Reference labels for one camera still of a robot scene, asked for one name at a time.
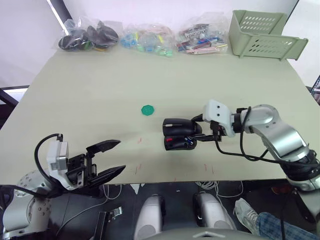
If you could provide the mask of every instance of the table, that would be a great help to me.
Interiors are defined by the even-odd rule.
[[[166,58],[120,46],[106,53],[58,51],[0,131],[0,183],[14,184],[36,169],[34,148],[52,133],[63,133],[70,157],[95,143],[121,140],[93,159],[98,172],[126,165],[111,184],[285,178],[278,164],[222,155],[212,142],[199,142],[192,151],[165,151],[164,118],[190,119],[211,98],[232,112],[276,107],[320,153],[320,108],[286,60],[183,53]],[[144,105],[153,105],[154,114],[142,115]],[[209,133],[209,124],[201,125]],[[240,152],[239,139],[224,137],[220,146]],[[44,167],[47,147],[39,152]],[[244,149],[260,155],[265,148],[257,135],[245,134]]]

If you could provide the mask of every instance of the sneaker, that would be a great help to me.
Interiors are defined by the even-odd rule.
[[[256,228],[258,214],[243,198],[235,201],[235,214],[239,222],[245,226],[254,235],[259,235]]]

